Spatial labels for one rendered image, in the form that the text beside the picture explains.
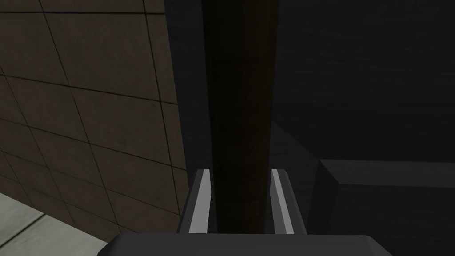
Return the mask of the dark brown door leaf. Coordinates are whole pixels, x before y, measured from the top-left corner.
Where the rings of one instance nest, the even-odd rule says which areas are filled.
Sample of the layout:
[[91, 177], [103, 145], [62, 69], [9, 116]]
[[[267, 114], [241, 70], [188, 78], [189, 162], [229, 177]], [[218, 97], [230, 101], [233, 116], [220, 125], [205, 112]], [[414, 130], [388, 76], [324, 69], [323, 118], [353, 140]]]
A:
[[279, 0], [201, 0], [219, 233], [265, 232]]

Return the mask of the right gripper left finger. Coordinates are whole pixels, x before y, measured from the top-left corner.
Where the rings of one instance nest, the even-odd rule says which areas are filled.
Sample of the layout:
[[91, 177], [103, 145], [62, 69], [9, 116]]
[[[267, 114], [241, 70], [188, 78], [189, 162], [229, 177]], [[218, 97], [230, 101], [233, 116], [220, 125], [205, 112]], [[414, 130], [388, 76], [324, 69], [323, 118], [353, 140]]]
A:
[[208, 232], [211, 196], [210, 170], [198, 169], [187, 196], [178, 233], [206, 234]]

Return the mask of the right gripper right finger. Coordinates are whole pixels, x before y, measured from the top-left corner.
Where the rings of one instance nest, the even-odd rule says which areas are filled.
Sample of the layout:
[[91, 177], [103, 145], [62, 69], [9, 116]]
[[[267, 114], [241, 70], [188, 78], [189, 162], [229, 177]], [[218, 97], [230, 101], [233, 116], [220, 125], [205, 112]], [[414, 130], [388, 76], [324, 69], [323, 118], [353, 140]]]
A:
[[307, 234], [288, 174], [272, 169], [270, 200], [275, 234]]

